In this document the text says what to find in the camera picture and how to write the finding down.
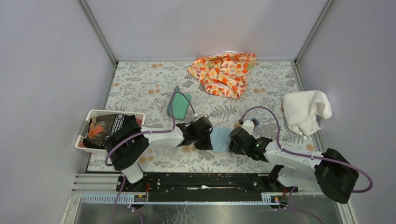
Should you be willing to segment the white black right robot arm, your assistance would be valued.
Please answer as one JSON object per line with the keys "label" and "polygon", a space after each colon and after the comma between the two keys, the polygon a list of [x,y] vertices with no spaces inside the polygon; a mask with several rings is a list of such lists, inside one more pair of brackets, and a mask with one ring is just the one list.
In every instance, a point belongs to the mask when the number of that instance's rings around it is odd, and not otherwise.
{"label": "white black right robot arm", "polygon": [[280,149],[272,139],[255,138],[242,127],[229,134],[229,151],[246,155],[255,161],[272,163],[268,176],[269,189],[280,192],[285,187],[321,191],[331,200],[346,204],[356,185],[359,173],[335,149],[299,153],[297,149]]}

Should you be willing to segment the blue frame sunglasses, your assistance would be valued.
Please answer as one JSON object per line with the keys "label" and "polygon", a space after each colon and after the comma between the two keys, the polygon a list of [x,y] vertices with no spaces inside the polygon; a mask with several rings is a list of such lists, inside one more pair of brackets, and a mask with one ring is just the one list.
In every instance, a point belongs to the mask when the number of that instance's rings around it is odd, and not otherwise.
{"label": "blue frame sunglasses", "polygon": [[253,122],[254,127],[259,126],[260,122],[256,118],[251,118],[250,120]]}

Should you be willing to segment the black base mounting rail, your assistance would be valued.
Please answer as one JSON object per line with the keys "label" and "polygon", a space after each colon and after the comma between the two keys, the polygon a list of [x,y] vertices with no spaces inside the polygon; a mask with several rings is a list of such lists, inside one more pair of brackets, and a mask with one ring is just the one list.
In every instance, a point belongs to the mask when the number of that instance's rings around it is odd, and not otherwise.
{"label": "black base mounting rail", "polygon": [[144,173],[136,183],[119,176],[116,190],[140,192],[135,202],[243,203],[264,202],[263,194],[286,197],[298,188],[285,187],[270,174],[256,173]]}

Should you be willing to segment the light blue cleaning cloth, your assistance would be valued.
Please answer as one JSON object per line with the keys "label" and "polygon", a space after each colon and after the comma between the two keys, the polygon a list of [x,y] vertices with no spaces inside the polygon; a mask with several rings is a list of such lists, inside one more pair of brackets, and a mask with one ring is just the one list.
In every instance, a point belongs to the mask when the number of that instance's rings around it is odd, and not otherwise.
{"label": "light blue cleaning cloth", "polygon": [[227,153],[231,141],[229,137],[232,129],[224,127],[214,127],[210,134],[212,150],[216,153]]}

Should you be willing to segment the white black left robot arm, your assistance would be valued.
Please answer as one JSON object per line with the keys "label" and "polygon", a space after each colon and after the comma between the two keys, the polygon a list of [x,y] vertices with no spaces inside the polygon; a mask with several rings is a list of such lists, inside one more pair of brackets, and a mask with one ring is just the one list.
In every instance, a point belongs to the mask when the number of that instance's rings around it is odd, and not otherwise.
{"label": "white black left robot arm", "polygon": [[138,164],[139,157],[145,150],[192,144],[200,150],[211,150],[212,130],[212,124],[206,117],[189,123],[174,124],[168,130],[143,127],[133,119],[104,141],[103,147],[107,151],[105,165],[121,172],[127,180],[127,186],[138,192],[145,185],[144,172]]}

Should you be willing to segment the floral grey tablecloth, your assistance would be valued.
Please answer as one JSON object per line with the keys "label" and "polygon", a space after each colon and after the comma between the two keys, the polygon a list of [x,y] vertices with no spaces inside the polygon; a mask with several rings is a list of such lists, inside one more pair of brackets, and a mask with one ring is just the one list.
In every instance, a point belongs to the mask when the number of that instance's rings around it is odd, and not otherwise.
{"label": "floral grey tablecloth", "polygon": [[[176,87],[191,96],[184,121],[193,114],[207,117],[215,130],[234,129],[240,119],[257,119],[255,137],[280,140],[283,147],[303,152],[316,150],[312,137],[303,138],[292,132],[283,113],[283,96],[298,90],[294,64],[289,61],[257,61],[249,66],[243,81],[228,84],[195,77],[203,71],[192,62],[119,62],[105,109],[109,111],[141,112],[144,125],[170,129],[173,125],[167,106]],[[219,149],[198,150],[194,146],[152,148],[138,160],[146,172],[230,172],[267,173],[273,164],[255,161],[243,155]]]}

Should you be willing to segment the white perforated plastic basket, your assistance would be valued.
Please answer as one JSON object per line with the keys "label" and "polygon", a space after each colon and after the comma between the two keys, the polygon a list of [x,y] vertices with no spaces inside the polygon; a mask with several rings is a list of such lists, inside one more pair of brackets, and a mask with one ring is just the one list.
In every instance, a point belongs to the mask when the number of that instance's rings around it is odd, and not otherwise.
{"label": "white perforated plastic basket", "polygon": [[108,110],[90,110],[78,135],[75,147],[89,153],[106,154],[104,140],[122,127],[127,117],[135,116],[139,125],[143,125],[146,115],[140,112],[122,112]]}

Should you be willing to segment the white towel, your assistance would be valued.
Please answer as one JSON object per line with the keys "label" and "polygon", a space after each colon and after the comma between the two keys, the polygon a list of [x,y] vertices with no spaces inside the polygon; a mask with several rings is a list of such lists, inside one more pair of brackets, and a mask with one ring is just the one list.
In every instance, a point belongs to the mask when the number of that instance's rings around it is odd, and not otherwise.
{"label": "white towel", "polygon": [[296,91],[283,96],[283,113],[288,128],[303,139],[320,130],[317,116],[332,117],[332,107],[322,91]]}

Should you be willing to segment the orange floral fabric bag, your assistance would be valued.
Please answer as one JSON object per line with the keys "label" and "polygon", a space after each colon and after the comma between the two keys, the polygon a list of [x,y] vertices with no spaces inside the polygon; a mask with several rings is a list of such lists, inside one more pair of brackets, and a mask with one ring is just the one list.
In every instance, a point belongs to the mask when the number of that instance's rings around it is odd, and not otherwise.
{"label": "orange floral fabric bag", "polygon": [[247,76],[254,67],[254,53],[225,51],[197,58],[187,69],[209,94],[239,99],[247,87]]}

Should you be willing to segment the aluminium frame profile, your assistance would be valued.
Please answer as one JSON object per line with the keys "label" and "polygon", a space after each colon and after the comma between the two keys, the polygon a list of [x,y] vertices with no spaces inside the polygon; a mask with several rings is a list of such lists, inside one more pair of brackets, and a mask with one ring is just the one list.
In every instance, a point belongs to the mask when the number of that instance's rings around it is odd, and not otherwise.
{"label": "aluminium frame profile", "polygon": [[355,224],[351,204],[318,192],[266,186],[265,174],[147,173],[122,183],[116,173],[77,174],[64,224]]}

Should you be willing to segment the dark blue glasses case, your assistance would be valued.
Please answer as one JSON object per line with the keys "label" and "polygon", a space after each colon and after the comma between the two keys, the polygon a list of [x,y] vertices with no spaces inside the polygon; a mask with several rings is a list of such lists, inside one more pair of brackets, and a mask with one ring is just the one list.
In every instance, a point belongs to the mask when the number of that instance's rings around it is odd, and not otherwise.
{"label": "dark blue glasses case", "polygon": [[185,93],[185,97],[183,97],[180,93],[176,93],[172,103],[169,102],[167,106],[167,115],[172,116],[171,106],[173,106],[174,117],[176,120],[184,120],[187,109],[189,108],[189,102],[191,101],[192,96],[190,94]]}

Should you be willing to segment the black pouch in basket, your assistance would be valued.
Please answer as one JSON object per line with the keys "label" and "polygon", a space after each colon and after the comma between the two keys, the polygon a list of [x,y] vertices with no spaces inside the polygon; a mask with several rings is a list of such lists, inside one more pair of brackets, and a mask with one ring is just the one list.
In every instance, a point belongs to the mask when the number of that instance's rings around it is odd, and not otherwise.
{"label": "black pouch in basket", "polygon": [[126,115],[123,113],[96,116],[90,119],[87,136],[82,139],[80,146],[93,149],[105,149],[104,141],[116,131],[122,128],[123,124],[133,120],[138,125],[142,125],[142,117],[137,115]]}

